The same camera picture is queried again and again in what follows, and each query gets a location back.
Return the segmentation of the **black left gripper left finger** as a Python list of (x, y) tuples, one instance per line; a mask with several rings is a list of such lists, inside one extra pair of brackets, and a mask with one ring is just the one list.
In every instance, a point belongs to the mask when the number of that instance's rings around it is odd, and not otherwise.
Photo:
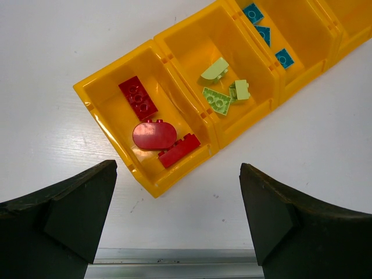
[(1, 278), (84, 278), (94, 262), (117, 180), (105, 160), (1, 203)]

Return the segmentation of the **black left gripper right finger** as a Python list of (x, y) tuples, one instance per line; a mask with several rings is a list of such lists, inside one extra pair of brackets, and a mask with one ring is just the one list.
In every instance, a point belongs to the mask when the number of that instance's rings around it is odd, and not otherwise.
[(251, 164), (239, 182), (266, 278), (370, 278), (371, 215), (316, 199)]

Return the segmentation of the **red rounded lego piece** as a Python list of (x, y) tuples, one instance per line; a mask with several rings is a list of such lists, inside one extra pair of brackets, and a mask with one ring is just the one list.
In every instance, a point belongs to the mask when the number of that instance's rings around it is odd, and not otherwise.
[(134, 143), (145, 150), (168, 149), (176, 142), (176, 139), (176, 129), (163, 120), (148, 120), (133, 129)]

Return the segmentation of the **long red lego brick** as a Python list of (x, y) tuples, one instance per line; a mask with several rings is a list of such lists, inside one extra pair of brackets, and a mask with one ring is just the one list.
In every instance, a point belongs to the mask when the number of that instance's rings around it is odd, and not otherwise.
[(158, 159), (164, 168), (168, 168), (194, 151), (200, 144), (195, 134), (187, 134), (169, 149), (158, 153)]

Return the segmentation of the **green lego plate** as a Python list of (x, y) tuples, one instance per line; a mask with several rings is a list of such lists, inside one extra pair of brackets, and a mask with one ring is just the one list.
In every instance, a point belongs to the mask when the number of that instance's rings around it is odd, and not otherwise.
[(231, 97), (205, 87), (202, 94), (211, 108), (223, 116), (226, 116), (230, 107)]

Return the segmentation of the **red rectangular lego brick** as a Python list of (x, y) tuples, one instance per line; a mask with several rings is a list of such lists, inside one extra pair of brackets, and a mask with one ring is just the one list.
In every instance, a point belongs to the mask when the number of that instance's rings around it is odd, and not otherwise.
[(138, 120), (145, 120), (158, 112), (157, 107), (137, 76), (119, 84), (119, 88)]

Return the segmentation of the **light green lego brick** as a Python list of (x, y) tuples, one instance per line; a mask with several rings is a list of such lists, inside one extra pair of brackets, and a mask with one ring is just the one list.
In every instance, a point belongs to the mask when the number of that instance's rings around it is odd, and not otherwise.
[(234, 81), (228, 90), (232, 102), (248, 100), (251, 97), (249, 83), (246, 80)]

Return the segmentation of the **lime green rounded lego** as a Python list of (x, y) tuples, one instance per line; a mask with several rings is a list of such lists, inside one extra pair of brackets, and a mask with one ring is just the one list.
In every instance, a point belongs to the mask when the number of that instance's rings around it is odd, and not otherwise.
[(201, 78), (206, 81), (219, 81), (228, 72), (228, 67), (228, 62), (220, 57), (201, 74)]

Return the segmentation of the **cyan angled lego piece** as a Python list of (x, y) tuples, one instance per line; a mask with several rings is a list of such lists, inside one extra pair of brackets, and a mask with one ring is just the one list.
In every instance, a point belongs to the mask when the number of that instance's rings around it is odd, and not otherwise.
[(271, 47), (271, 29), (270, 27), (254, 25), (257, 32), (261, 35), (264, 39), (265, 43)]

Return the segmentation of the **cyan lego brick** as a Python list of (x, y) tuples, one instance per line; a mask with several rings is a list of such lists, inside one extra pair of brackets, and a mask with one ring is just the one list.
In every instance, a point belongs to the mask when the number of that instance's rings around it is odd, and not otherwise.
[(252, 24), (258, 24), (262, 19), (264, 19), (264, 14), (255, 3), (249, 4), (247, 7), (243, 8), (242, 11)]

